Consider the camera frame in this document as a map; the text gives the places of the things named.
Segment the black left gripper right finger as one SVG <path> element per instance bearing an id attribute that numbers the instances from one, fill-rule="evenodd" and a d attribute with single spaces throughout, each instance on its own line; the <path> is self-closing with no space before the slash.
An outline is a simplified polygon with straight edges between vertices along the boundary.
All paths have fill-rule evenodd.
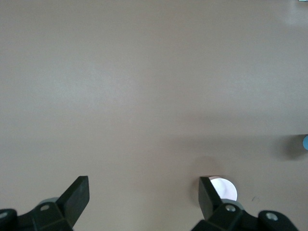
<path id="1" fill-rule="evenodd" d="M 284 214 L 263 210 L 257 217 L 247 213 L 241 204 L 221 199 L 209 177 L 200 177 L 198 201 L 204 219 L 193 231 L 296 231 L 298 228 Z"/>

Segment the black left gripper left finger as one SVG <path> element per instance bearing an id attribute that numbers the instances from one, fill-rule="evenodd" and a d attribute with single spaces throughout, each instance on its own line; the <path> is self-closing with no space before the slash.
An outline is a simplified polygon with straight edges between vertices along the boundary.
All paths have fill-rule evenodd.
<path id="1" fill-rule="evenodd" d="M 72 231 L 90 200 L 89 177 L 79 176 L 59 198 L 42 201 L 31 211 L 0 210 L 2 231 Z"/>

